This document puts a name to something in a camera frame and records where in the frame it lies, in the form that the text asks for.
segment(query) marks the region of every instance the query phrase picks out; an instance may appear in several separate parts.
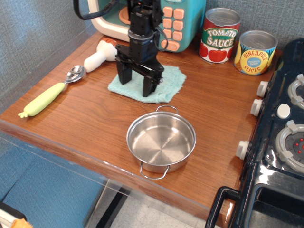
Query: black cable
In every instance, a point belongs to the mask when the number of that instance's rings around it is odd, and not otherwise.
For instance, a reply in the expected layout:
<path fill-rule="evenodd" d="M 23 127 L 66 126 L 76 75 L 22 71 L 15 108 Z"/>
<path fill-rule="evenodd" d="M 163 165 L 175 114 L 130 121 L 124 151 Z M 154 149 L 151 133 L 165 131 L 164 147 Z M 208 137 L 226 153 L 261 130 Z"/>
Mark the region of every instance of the black cable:
<path fill-rule="evenodd" d="M 156 30 L 157 30 L 159 33 L 161 33 L 161 34 L 163 35 L 163 37 L 166 39 L 166 41 L 167 41 L 167 44 L 166 44 L 166 46 L 165 46 L 164 49 L 160 49 L 160 48 L 156 45 L 156 42 L 154 41 L 157 50 L 160 51 L 160 52 L 163 52 L 163 51 L 165 51 L 165 50 L 167 49 L 167 47 L 168 47 L 168 45 L 169 45 L 169 42 L 168 42 L 169 40 L 168 40 L 166 34 L 164 33 L 164 31 L 163 31 L 159 26 L 156 27 Z"/>
<path fill-rule="evenodd" d="M 104 14 L 107 14 L 114 7 L 114 5 L 116 5 L 117 2 L 119 2 L 119 0 L 111 0 L 101 11 L 95 12 L 95 13 L 89 13 L 89 14 L 85 14 L 85 15 L 81 15 L 81 13 L 80 13 L 79 0 L 73 0 L 73 5 L 74 5 L 74 11 L 75 11 L 76 15 L 81 20 L 91 20 L 94 18 L 101 17 Z"/>

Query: blue chair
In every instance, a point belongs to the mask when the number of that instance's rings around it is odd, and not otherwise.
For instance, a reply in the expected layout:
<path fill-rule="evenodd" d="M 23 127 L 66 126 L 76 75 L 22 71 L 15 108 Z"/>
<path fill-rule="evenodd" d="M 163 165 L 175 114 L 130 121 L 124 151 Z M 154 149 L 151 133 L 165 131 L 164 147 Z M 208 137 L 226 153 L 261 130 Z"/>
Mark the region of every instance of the blue chair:
<path fill-rule="evenodd" d="M 34 228 L 85 227 L 106 178 L 38 148 L 39 156 L 10 143 L 0 145 L 5 145 L 0 149 L 5 204 L 23 213 Z"/>

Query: wooden table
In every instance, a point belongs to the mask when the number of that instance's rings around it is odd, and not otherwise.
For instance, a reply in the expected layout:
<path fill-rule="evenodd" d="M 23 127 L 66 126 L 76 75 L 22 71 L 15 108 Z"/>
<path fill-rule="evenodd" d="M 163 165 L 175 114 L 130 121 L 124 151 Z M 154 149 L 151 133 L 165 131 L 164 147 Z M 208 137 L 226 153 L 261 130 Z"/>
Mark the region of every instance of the wooden table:
<path fill-rule="evenodd" d="M 160 104 L 110 92 L 107 87 L 117 74 L 115 62 L 104 62 L 70 84 L 35 117 L 18 117 L 31 100 L 64 81 L 73 66 L 95 53 L 101 36 L 94 34 L 6 110 L 0 116 L 0 130 L 206 219 L 219 187 L 239 189 L 243 161 L 236 157 L 238 143 L 252 136 L 257 119 L 250 109 L 258 99 L 258 85 L 271 78 L 282 52 L 276 51 L 270 71 L 261 76 L 240 73 L 233 65 L 235 52 L 224 64 L 205 62 L 198 54 L 199 36 L 181 53 L 159 53 L 162 65 L 179 67 L 187 76 L 170 105 L 193 125 L 197 144 L 186 165 L 163 180 L 151 181 L 140 175 L 126 133 L 136 118 L 154 112 Z M 223 223 L 229 207 L 221 212 Z"/>

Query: toy stove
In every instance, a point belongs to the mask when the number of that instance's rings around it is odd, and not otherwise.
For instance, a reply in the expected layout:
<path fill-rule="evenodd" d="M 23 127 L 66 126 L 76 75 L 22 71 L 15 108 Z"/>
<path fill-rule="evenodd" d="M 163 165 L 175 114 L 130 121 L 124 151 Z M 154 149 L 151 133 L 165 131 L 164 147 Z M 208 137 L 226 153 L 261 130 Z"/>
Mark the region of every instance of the toy stove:
<path fill-rule="evenodd" d="M 261 82 L 251 114 L 258 121 L 241 141 L 240 190 L 218 190 L 206 222 L 214 227 L 224 199 L 234 200 L 229 227 L 304 228 L 304 39 L 286 45 L 270 82 Z"/>

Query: metal pot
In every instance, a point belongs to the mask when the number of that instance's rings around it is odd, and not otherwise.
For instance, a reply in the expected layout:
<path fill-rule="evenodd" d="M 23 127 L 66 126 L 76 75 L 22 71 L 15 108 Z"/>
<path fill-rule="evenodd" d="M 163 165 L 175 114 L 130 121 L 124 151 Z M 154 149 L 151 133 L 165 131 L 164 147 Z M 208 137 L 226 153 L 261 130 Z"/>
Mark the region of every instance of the metal pot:
<path fill-rule="evenodd" d="M 161 107 L 174 108 L 176 113 L 158 111 Z M 177 108 L 169 105 L 139 117 L 127 132 L 127 144 L 140 165 L 140 173 L 151 180 L 160 180 L 167 172 L 183 166 L 195 143 L 196 134 L 192 125 L 178 115 Z M 143 174 L 143 169 L 163 173 L 163 176 L 148 177 Z"/>

